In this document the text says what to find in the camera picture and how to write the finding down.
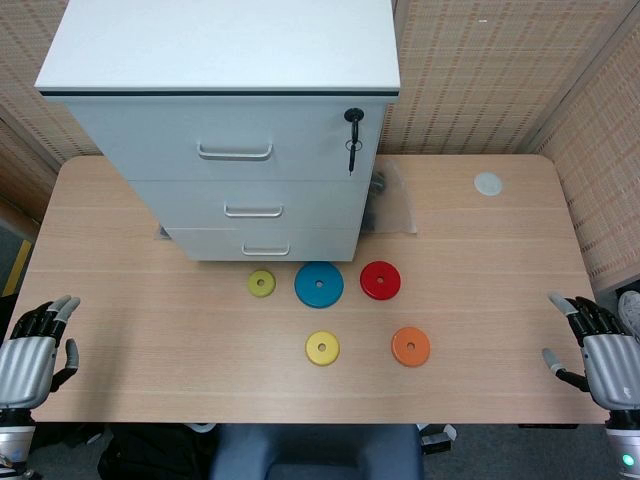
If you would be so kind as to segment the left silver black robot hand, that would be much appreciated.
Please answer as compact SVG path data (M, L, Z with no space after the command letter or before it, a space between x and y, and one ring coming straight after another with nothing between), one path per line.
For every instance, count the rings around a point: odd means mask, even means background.
M1 408L31 410L74 376L79 351L63 337L78 297L65 295L24 313L1 346Z

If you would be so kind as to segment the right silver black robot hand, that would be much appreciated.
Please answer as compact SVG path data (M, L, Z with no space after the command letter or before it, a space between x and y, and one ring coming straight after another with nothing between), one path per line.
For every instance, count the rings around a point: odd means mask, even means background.
M566 318L579 346L582 375L571 372L554 352L545 348L542 357L561 381L591 395L609 411L639 409L639 342L624 330L607 309L584 297L548 294L550 302Z

